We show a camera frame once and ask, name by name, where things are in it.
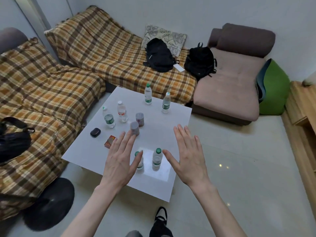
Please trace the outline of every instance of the black pants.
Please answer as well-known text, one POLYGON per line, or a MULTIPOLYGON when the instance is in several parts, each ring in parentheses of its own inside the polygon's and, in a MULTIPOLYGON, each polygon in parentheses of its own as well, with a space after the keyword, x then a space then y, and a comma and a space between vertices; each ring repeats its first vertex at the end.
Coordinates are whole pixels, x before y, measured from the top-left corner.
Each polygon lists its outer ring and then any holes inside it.
POLYGON ((171 230, 165 226, 165 223, 162 220, 157 219, 154 226, 151 228, 149 237, 161 237, 163 235, 173 237, 171 230))

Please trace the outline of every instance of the tiled floor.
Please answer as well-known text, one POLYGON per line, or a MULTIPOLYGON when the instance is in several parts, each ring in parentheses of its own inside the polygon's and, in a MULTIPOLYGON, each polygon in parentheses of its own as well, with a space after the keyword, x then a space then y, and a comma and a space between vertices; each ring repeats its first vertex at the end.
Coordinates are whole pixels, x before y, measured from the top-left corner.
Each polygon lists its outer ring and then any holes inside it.
MULTIPOLYGON (((249 237, 315 236, 315 220, 280 117, 264 116, 239 127, 191 115, 189 127, 202 141, 211 181, 249 237)), ((7 236, 61 235, 101 179, 71 163, 62 176, 76 191, 65 219, 45 232, 32 232, 18 220, 7 236)), ((148 236, 160 205, 168 210, 168 227, 175 237, 215 236, 194 195, 178 177, 169 203, 125 187, 95 236, 124 237, 134 229, 148 236)))

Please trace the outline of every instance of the brown plaid blanket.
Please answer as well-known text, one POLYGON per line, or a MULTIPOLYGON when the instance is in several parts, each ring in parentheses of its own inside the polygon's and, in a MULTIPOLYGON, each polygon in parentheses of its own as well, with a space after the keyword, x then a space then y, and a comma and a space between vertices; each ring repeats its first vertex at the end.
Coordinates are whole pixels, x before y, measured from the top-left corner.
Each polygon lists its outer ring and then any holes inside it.
MULTIPOLYGON (((194 77, 175 68, 159 73, 145 67, 142 39, 96 6, 60 23, 45 35, 60 59, 92 71, 109 83, 144 93, 150 82, 155 97, 162 99, 169 91, 174 102, 188 103, 193 98, 197 83, 194 77)), ((188 50, 181 51, 181 65, 187 54, 188 50)))
MULTIPOLYGON (((33 38, 0 55, 0 119, 13 116, 30 127, 32 145, 0 165, 1 193, 37 197, 65 167, 62 154, 81 130, 86 110, 105 91, 96 74, 59 65, 33 38)), ((7 133, 21 131, 9 126, 7 133)), ((0 220, 31 203, 1 201, 0 220)))

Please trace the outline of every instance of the black bag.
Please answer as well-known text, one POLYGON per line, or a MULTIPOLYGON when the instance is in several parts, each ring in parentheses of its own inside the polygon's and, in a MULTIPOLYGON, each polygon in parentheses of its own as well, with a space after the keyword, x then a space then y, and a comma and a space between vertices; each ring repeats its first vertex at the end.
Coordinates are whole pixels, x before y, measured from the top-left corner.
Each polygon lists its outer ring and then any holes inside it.
POLYGON ((14 117, 6 117, 0 122, 0 163, 6 162, 21 155, 31 146, 30 133, 35 132, 34 128, 27 127, 27 124, 14 117), (22 132, 8 133, 7 122, 23 129, 22 132))
POLYGON ((170 71, 174 64, 179 63, 172 56, 167 44, 161 39, 154 38, 150 40, 145 50, 147 62, 143 62, 144 66, 151 67, 158 72, 170 71))
POLYGON ((214 59, 212 51, 208 47, 203 47, 200 43, 197 47, 191 48, 186 56, 184 69, 190 72, 199 81, 201 78, 216 73, 217 60, 214 59))

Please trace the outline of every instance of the left hand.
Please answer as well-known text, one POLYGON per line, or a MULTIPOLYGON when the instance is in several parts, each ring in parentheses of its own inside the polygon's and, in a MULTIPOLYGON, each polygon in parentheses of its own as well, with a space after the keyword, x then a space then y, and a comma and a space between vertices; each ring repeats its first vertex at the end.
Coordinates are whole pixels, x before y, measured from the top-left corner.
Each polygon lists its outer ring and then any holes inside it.
POLYGON ((120 191, 132 179, 143 155, 143 151, 140 151, 130 165, 135 138, 136 135, 132 135, 129 130, 126 136, 125 132, 122 132, 120 137, 113 141, 105 162, 100 186, 110 185, 120 191))

